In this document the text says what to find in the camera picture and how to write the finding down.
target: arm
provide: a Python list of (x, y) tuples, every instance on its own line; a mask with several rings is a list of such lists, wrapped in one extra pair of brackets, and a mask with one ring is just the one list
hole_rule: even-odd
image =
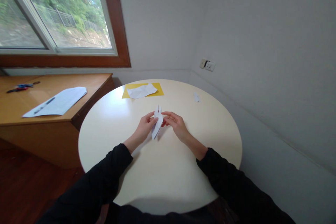
[(182, 117), (172, 112), (162, 114), (167, 115), (162, 126), (173, 127), (177, 137), (195, 155), (198, 166), (207, 175), (213, 189), (227, 201), (241, 220), (248, 219), (256, 223), (294, 223), (242, 171), (194, 138)]
[(95, 223), (100, 209), (117, 195), (119, 178), (132, 162), (131, 153), (146, 139), (157, 119), (154, 112), (142, 117), (134, 134), (114, 147), (88, 171), (37, 223)]

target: floor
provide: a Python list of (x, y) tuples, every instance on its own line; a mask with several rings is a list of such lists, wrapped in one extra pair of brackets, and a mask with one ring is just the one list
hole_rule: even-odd
[(19, 149), (0, 150), (1, 223), (35, 223), (83, 174)]

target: person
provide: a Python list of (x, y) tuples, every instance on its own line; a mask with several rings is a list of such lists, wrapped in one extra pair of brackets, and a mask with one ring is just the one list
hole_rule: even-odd
[[(192, 151), (197, 165), (238, 216), (239, 223), (294, 223), (242, 171), (194, 138), (181, 116), (173, 112), (162, 114), (165, 117), (161, 126), (170, 125), (178, 139)], [(158, 216), (142, 213), (130, 205), (112, 203), (117, 195), (119, 178), (132, 162), (132, 152), (145, 141), (158, 120), (153, 115), (151, 112), (142, 117), (135, 132), (61, 195), (37, 223), (96, 223), (102, 205), (107, 203), (110, 206), (105, 223), (216, 223), (208, 211)]]

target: power socket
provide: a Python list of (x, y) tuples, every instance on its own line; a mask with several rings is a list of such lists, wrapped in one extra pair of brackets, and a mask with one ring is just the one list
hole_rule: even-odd
[(201, 64), (200, 64), (200, 66), (199, 66), (199, 67), (203, 69), (203, 68), (204, 68), (204, 66), (205, 66), (205, 63), (206, 63), (206, 62), (207, 62), (207, 60), (206, 60), (206, 59), (202, 59), (202, 60), (201, 60)]
[(213, 72), (214, 69), (215, 69), (215, 63), (213, 63), (211, 61), (207, 61), (206, 64), (205, 64), (205, 69)]

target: black pen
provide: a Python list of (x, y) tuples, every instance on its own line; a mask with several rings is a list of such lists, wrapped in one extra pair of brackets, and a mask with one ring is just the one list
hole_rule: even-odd
[(47, 101), (47, 103), (44, 106), (40, 107), (37, 111), (35, 111), (34, 114), (38, 113), (41, 109), (43, 109), (45, 106), (51, 103), (54, 99), (55, 97), (51, 98), (49, 101)]

